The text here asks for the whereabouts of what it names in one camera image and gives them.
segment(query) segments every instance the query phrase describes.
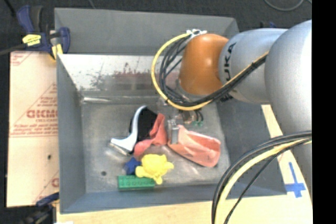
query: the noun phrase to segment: yellow rubber toy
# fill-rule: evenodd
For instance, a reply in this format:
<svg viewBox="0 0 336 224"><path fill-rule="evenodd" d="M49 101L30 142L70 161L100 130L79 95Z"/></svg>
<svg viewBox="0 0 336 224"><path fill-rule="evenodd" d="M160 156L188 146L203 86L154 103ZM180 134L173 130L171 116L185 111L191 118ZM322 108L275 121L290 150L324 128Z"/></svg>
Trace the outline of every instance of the yellow rubber toy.
<svg viewBox="0 0 336 224"><path fill-rule="evenodd" d="M135 169L135 175L153 178L158 185L161 185L162 176L173 168L174 164L167 161L166 155L147 154L141 159L141 166Z"/></svg>

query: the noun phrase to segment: pink object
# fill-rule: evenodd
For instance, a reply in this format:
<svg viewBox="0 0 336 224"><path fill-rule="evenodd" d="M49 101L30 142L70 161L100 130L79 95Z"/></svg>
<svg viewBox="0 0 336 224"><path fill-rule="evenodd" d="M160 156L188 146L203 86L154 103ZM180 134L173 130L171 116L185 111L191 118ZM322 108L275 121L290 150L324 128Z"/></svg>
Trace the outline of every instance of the pink object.
<svg viewBox="0 0 336 224"><path fill-rule="evenodd" d="M164 127L164 119L165 116L159 113L156 117L153 128L149 133L151 138L136 143L134 147L134 157L139 158L145 150L151 146L151 144L156 146L167 144L167 133Z"/></svg>
<svg viewBox="0 0 336 224"><path fill-rule="evenodd" d="M168 146L181 156L202 166L214 167L220 156L220 141L216 138L188 131L184 126L178 131L179 142Z"/></svg>

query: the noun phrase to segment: yellow cable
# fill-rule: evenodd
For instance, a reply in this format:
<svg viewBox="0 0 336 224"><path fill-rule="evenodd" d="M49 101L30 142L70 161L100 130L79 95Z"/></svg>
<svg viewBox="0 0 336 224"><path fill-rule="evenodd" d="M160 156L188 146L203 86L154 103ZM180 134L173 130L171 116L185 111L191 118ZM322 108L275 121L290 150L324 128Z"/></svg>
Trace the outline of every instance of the yellow cable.
<svg viewBox="0 0 336 224"><path fill-rule="evenodd" d="M270 156L273 156L273 155L279 153L280 151L284 150L285 148L288 148L288 147L293 146L295 144L299 144L302 141L304 141L304 138L303 139L299 139L297 141L286 143L284 145L276 146L276 147L272 148L271 150L268 150L268 151L266 151L266 152L264 152L264 153L262 153L262 154L260 154L260 155L258 155L256 157L254 157L253 159L249 160L239 170L237 170L237 172L235 172L231 176L230 180L228 181L228 183L224 187L223 192L222 192L222 194L219 197L219 201L218 201L218 204L217 204L217 207L216 207L215 224L222 224L222 223L224 223L224 221L225 221L225 219L226 219L227 216L223 214L223 210L217 210L217 209L218 208L225 208L224 203L225 203L226 198L227 198L229 192L231 191L233 185L237 182L237 180L247 170L249 170L251 167L253 167L257 163L263 161L264 159L266 159L266 158L268 158Z"/></svg>
<svg viewBox="0 0 336 224"><path fill-rule="evenodd" d="M197 109L200 109L202 107L204 107L205 105L209 104L212 100L210 101L207 101L207 102L204 102L204 103L201 103L201 104L198 104L198 105L195 105L195 106L181 106L181 105L178 105L176 103L174 103L173 101L169 100L168 97L164 94L164 92L160 89L159 85L157 84L157 81L156 81L156 78L155 78L155 65L156 65L156 62L160 56L160 54L163 52L163 50L165 48L167 48L170 44L178 41L179 39L181 38L184 38L184 37L187 37L189 36L190 33L185 33L185 34L181 34L179 36L176 36L174 38L172 38L171 40L167 41L159 50L158 52L156 53L156 55L154 56L154 59L153 59L153 62L152 62L152 68L151 68L151 76L152 76L152 81L153 81L153 84L154 84L154 87L155 89L157 90L157 92L159 93L159 95L168 103L170 104L171 106L173 106L174 108L177 108L177 109L180 109L180 110L188 110L188 111L191 111L191 110L197 110Z"/></svg>
<svg viewBox="0 0 336 224"><path fill-rule="evenodd" d="M178 41L181 38L184 38L186 36L190 35L190 33L185 33L185 34L181 34L179 36L176 36L174 38L172 38L171 40L167 41L156 53L156 55L154 56L153 62L152 62L152 68L151 68L151 75L152 75L152 81L154 84L155 89L157 90L157 92L159 93L159 95L171 106L173 106L174 108L180 109L180 110L187 110L187 111L192 111L192 110L197 110L200 109L202 107L204 107L205 105L211 103L213 101L213 99L203 102L201 104L198 105L194 105L194 106L181 106L178 105L176 103L174 103L173 101L171 101L165 94L164 92L160 89L159 85L157 84L156 78L155 78L155 65L156 62L159 58L159 56L161 55L161 53L163 52L163 50L165 48L167 48L170 44ZM259 59L261 59L262 57L264 57L265 55L268 54L268 51L266 53L264 53L262 56L260 56L258 59L256 59L255 61L252 62L252 64L256 61L258 61ZM252 64L248 65L246 68L244 68L241 72L239 72L237 75L235 75L233 78L231 78L229 81L227 81L221 88L225 87L226 85L228 85L229 83L231 83L234 79L236 79L238 76L240 76L246 69L248 69Z"/></svg>

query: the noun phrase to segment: green lego brick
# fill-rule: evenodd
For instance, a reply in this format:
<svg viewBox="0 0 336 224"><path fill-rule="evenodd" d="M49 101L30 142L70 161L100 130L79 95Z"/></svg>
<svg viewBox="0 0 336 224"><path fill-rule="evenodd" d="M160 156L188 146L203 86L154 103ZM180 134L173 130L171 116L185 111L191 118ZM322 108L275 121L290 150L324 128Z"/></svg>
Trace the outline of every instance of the green lego brick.
<svg viewBox="0 0 336 224"><path fill-rule="evenodd" d="M118 176L118 190L153 189L155 181L147 177L134 175Z"/></svg>

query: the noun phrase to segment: yellow clamp label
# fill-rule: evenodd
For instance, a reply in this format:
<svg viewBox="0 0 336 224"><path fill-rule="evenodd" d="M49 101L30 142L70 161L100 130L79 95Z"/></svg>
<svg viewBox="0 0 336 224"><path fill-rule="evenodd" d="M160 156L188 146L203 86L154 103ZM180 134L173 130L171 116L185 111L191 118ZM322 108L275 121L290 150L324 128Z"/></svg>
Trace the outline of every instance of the yellow clamp label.
<svg viewBox="0 0 336 224"><path fill-rule="evenodd" d="M22 42L27 44L27 46L33 46L40 43L41 36L29 34L22 39Z"/></svg>
<svg viewBox="0 0 336 224"><path fill-rule="evenodd" d="M62 49L62 45L61 44L57 44L55 46L52 46L51 49L53 51L52 56L54 57L54 59L56 59L56 56L58 54L63 54L63 49Z"/></svg>

